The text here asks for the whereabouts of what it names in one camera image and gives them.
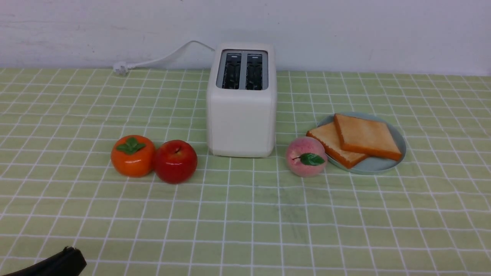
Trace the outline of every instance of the persimmon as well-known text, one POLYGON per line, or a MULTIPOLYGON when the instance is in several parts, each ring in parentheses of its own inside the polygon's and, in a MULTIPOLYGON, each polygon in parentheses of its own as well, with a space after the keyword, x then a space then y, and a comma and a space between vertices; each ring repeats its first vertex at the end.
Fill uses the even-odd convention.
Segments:
POLYGON ((128 135, 114 144, 111 162, 122 175, 143 177, 153 170, 155 151, 155 145, 147 137, 128 135))

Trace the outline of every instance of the apple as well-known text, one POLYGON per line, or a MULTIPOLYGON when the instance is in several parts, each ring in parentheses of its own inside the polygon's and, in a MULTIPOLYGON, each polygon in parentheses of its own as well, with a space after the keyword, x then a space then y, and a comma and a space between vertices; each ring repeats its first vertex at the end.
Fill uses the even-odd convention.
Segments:
POLYGON ((299 137, 286 149, 288 168, 300 177, 321 173, 327 164, 327 154, 322 144, 312 137, 299 137))
POLYGON ((163 143, 157 149, 153 166, 156 175, 162 181, 179 184, 194 174, 198 167, 198 156, 187 142, 171 140, 163 143))

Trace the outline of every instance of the white wall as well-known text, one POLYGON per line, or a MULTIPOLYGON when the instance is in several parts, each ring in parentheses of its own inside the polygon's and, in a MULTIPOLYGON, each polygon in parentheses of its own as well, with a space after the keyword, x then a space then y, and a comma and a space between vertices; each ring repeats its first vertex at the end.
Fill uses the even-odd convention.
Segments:
MULTIPOLYGON (((189 40, 272 43, 279 70, 491 74, 491 0, 2 0, 0 66, 111 67, 189 40)), ((166 68, 208 68, 193 44, 166 68)))

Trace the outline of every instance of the black object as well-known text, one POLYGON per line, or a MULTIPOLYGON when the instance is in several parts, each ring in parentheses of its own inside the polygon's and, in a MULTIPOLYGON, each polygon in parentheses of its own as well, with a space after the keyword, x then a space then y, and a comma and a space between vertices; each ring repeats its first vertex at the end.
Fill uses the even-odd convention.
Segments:
POLYGON ((4 276, 79 276, 86 266, 79 249, 65 247, 46 260, 4 276))
POLYGON ((227 54, 221 88, 239 89, 239 83, 241 79, 241 62, 242 62, 241 54, 237 54, 237 53, 227 54))
POLYGON ((247 54, 247 90, 263 90, 263 55, 247 54))

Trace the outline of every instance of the red apple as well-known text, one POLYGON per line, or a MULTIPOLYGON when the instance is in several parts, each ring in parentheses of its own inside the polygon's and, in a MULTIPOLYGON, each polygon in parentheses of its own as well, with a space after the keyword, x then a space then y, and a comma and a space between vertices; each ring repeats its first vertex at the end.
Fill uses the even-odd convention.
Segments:
POLYGON ((182 140, 167 141, 154 156, 154 171, 164 182, 179 184, 188 180, 198 167, 193 147, 182 140))

